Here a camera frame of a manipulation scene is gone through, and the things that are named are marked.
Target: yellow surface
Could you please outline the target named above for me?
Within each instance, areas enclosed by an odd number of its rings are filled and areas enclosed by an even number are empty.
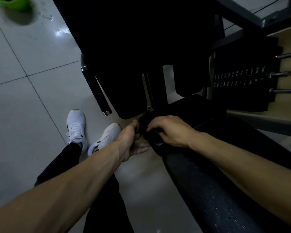
[[[283,46],[283,54],[291,52],[291,29],[273,35],[279,38],[279,46]],[[291,58],[281,60],[280,71],[291,71]],[[277,89],[291,89],[291,76],[280,77]],[[246,114],[262,115],[267,118],[275,118],[284,121],[291,121],[291,94],[277,94],[275,102],[269,103],[268,111],[265,112],[244,112]]]

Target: left hand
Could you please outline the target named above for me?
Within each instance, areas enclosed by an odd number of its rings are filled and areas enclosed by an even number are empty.
[[[150,149],[148,143],[135,142],[139,140],[139,123],[133,120],[130,125],[123,129],[115,142],[119,144],[120,160],[127,161],[131,156],[147,152]]]

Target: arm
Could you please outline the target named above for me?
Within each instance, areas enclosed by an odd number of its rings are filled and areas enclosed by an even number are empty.
[[[122,161],[148,150],[147,144],[134,143],[140,137],[137,129],[133,121],[116,141],[84,162],[0,208],[0,232],[67,232]]]
[[[157,117],[148,130],[162,128],[163,140],[187,147],[213,162],[262,207],[291,226],[291,170],[258,155],[198,132],[179,117]]]

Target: white sneaker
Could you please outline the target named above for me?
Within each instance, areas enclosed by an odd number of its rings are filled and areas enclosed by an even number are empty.
[[[68,144],[71,142],[82,143],[82,153],[87,149],[87,140],[84,134],[86,120],[81,110],[71,110],[67,117]]]
[[[109,125],[105,129],[100,139],[89,147],[87,151],[88,156],[91,156],[91,154],[94,152],[95,149],[101,150],[110,142],[115,141],[120,135],[121,131],[122,131],[122,128],[117,123],[112,123],[111,125]]]

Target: hand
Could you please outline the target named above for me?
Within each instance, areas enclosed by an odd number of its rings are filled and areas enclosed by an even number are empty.
[[[164,142],[175,147],[189,147],[190,138],[197,133],[181,118],[173,115],[156,117],[149,123],[147,132],[153,128],[163,129],[159,135]]]
[[[131,156],[147,152],[150,149],[148,143],[135,142],[139,140],[139,123],[133,120],[130,125],[123,129],[115,142],[119,144],[120,161],[127,161]]]

